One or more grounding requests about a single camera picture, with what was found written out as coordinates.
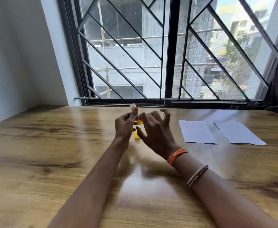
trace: wooden table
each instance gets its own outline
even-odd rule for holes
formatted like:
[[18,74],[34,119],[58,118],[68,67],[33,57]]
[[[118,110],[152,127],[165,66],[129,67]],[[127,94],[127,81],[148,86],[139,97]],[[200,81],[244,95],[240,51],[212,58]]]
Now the wooden table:
[[[36,109],[1,122],[0,228],[47,227],[114,138],[114,119],[129,110]],[[278,114],[169,111],[176,141],[278,220]],[[179,119],[206,121],[219,144],[184,143]],[[232,145],[213,124],[216,120],[241,122],[268,145]],[[177,172],[132,135],[112,181],[101,227],[215,225]]]

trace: bangle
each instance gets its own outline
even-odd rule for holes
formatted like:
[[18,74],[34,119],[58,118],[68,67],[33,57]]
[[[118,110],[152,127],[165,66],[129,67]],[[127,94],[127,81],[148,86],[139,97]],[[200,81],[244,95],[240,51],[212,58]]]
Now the bangle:
[[186,149],[179,149],[177,150],[175,153],[173,153],[168,159],[167,162],[172,166],[173,162],[176,160],[176,158],[183,154],[183,153],[188,153],[188,151]]
[[196,173],[187,182],[188,187],[191,187],[191,185],[194,183],[194,181],[196,181],[199,177],[201,177],[208,168],[209,168],[209,166],[205,165],[202,168],[200,168],[199,170],[197,170]]

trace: window frame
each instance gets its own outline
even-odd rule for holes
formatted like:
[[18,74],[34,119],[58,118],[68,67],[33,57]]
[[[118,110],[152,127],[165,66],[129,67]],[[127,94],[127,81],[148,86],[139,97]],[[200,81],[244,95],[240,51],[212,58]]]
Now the window frame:
[[[86,46],[86,41],[77,33],[77,27],[82,20],[80,2],[79,0],[58,0],[58,3],[79,89],[80,97],[75,99],[81,100],[83,106],[129,106],[130,103],[136,103],[138,106],[144,107],[229,109],[232,105],[240,106],[248,103],[247,100],[178,100],[171,98],[178,34],[178,24],[176,24],[176,22],[178,22],[179,19],[180,0],[171,0],[170,5],[170,24],[167,46],[168,56],[166,64],[167,76],[165,80],[165,89],[163,90],[165,91],[165,97],[160,99],[99,99],[97,96],[98,93],[94,91],[93,88],[91,69],[84,65],[81,59],[82,56],[89,63],[88,50],[83,49]],[[274,59],[272,67],[269,68],[272,73],[277,62],[277,59]],[[261,97],[263,96],[262,93],[265,92],[265,89],[259,88],[259,92],[259,96]]]

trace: white paper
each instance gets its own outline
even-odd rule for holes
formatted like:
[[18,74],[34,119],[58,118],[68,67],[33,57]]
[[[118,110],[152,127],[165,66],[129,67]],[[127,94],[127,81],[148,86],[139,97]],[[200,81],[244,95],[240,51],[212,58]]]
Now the white paper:
[[205,122],[179,120],[185,142],[217,144]]
[[230,143],[266,145],[240,122],[215,122],[215,124]]

